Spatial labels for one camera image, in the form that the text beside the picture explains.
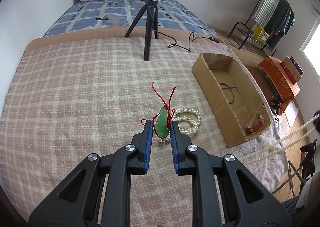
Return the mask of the red strap wristwatch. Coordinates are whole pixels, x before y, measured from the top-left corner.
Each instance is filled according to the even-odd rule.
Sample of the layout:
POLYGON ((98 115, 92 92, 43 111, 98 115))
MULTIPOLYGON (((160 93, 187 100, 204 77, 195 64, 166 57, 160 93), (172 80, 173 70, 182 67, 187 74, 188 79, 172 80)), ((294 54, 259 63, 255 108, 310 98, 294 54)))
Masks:
POLYGON ((260 130, 264 125, 265 119, 262 115, 253 116, 247 124, 245 124, 245 129, 248 134, 255 133, 260 130))

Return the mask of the dark blue bangle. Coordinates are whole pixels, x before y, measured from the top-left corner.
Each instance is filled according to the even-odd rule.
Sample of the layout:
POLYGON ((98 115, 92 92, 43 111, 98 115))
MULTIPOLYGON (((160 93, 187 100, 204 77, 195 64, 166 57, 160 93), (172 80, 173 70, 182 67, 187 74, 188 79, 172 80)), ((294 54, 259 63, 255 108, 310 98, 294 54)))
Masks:
POLYGON ((235 94, 233 89, 236 89, 236 87, 231 87, 229 86, 227 83, 219 83, 219 86, 221 88, 221 90, 228 90, 230 93, 231 98, 228 100, 228 104, 233 104, 235 101, 235 94))

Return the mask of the brown cardboard box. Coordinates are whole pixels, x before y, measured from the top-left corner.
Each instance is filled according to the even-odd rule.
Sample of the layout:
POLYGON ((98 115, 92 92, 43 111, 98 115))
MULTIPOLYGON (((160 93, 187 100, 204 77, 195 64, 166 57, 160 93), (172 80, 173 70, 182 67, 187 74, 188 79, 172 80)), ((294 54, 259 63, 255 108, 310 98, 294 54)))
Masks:
POLYGON ((192 72, 214 113, 228 148, 260 136, 270 126, 270 116, 263 98, 236 59, 222 54, 202 53, 193 64, 192 72), (236 87, 233 89, 233 104, 228 104, 230 93, 221 90, 219 83, 236 87), (265 123, 259 131, 248 134, 245 124, 255 115, 262 115, 265 123))

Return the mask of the pink plaid blanket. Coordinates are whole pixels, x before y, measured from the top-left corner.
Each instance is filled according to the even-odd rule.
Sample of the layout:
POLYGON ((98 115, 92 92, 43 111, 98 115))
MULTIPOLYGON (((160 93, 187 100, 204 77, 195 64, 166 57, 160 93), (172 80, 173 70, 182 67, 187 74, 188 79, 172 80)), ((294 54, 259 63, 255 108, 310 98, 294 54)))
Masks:
POLYGON ((195 109, 202 121, 191 140, 208 153, 238 158, 279 139, 274 123, 256 139, 228 149, 192 67, 201 53, 234 52, 222 44, 177 31, 179 45, 154 40, 150 60, 144 39, 97 29, 40 38, 24 51, 1 117, 1 175, 23 217, 87 155, 106 155, 130 143, 163 102, 195 109))

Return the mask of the orange cloth covered table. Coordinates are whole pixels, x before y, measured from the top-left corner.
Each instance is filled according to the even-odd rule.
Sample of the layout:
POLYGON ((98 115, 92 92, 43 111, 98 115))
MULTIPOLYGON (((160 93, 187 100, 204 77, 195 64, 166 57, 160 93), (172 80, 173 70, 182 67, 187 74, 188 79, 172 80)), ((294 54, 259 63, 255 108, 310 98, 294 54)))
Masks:
POLYGON ((265 72, 278 93, 278 97, 272 102, 274 104, 279 103, 279 108, 276 109, 279 115, 284 113, 287 106, 300 92, 298 84, 293 84, 290 76, 286 73, 287 68, 281 66, 282 62, 275 57, 269 56, 257 64, 257 68, 265 72))

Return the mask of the stack of boxes and books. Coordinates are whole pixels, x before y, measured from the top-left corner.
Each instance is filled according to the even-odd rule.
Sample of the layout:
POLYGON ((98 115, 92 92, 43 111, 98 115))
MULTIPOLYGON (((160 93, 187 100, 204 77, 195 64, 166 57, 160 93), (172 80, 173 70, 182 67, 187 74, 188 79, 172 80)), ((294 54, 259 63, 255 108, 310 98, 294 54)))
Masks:
POLYGON ((292 84, 296 84, 303 75, 303 70, 300 68, 298 63, 293 57, 286 57, 281 63, 281 67, 285 70, 286 74, 289 76, 292 84))

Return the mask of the black clothes rack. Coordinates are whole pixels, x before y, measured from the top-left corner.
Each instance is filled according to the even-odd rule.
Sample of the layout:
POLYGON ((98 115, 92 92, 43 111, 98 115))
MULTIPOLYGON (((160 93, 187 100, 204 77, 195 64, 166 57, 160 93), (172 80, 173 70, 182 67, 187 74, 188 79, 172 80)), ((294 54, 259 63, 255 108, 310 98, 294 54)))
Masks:
POLYGON ((246 22, 236 22, 228 37, 238 49, 251 49, 273 56, 282 38, 295 25, 295 12, 288 0, 258 0, 246 22))

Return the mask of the yellow box on rack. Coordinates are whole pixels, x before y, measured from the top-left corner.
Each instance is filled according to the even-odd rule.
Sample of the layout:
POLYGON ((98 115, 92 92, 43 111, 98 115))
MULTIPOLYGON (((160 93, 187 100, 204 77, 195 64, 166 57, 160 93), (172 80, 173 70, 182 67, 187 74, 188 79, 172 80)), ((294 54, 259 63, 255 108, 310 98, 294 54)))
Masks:
POLYGON ((265 44, 268 40, 269 34, 265 32, 263 27, 256 25, 253 29, 252 39, 259 44, 265 44))

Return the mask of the bright window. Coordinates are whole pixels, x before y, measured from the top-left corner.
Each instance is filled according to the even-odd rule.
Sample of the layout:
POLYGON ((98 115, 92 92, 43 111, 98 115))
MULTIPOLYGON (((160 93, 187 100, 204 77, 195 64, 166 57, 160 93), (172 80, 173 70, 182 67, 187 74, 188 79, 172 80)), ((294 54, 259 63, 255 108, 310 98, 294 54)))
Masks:
POLYGON ((305 55, 315 74, 319 77, 319 18, 317 18, 300 51, 305 55))

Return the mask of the dark hanging clothes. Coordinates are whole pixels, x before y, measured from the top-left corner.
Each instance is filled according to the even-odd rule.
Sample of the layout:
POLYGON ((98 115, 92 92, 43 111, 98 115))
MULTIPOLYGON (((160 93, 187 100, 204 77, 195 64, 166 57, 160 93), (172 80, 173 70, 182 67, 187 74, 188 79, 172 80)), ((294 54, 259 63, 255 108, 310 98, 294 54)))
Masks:
POLYGON ((275 49, 294 24, 295 12, 287 0, 280 0, 276 10, 264 28, 265 32, 269 35, 266 42, 267 46, 270 49, 275 49))

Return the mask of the blue patchwork bed sheet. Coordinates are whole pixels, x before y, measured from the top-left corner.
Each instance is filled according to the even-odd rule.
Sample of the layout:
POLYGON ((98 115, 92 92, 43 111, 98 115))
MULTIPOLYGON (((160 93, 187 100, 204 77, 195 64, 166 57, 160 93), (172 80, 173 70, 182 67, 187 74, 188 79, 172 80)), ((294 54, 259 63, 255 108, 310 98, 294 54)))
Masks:
MULTIPOLYGON (((45 36, 94 28, 130 26, 144 4, 144 0, 78 1, 48 29, 45 36)), ((177 0, 158 0, 157 7, 160 28, 217 36, 214 29, 177 0)))

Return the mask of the black tripod stand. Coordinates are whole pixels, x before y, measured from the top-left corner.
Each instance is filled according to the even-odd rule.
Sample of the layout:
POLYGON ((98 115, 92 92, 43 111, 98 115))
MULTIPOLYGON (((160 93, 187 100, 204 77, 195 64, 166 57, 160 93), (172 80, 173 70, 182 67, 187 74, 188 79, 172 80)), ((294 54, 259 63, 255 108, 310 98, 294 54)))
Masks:
POLYGON ((145 5, 140 9, 137 16, 131 23, 129 29, 124 35, 125 38, 128 38, 136 27, 139 20, 143 17, 144 13, 147 12, 146 16, 146 27, 145 27, 145 42, 144 42, 144 60, 149 61, 150 57, 150 47, 152 40, 152 33, 155 34, 155 39, 159 38, 158 32, 158 0, 146 0, 145 5))

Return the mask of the striped white hanging cloth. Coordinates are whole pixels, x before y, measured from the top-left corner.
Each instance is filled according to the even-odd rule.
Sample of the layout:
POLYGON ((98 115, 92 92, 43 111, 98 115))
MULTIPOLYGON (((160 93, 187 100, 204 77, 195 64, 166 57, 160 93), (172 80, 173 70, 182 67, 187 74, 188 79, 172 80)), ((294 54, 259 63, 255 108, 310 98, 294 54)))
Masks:
POLYGON ((254 22, 264 28, 270 21, 279 2, 280 0, 260 0, 252 15, 254 22))

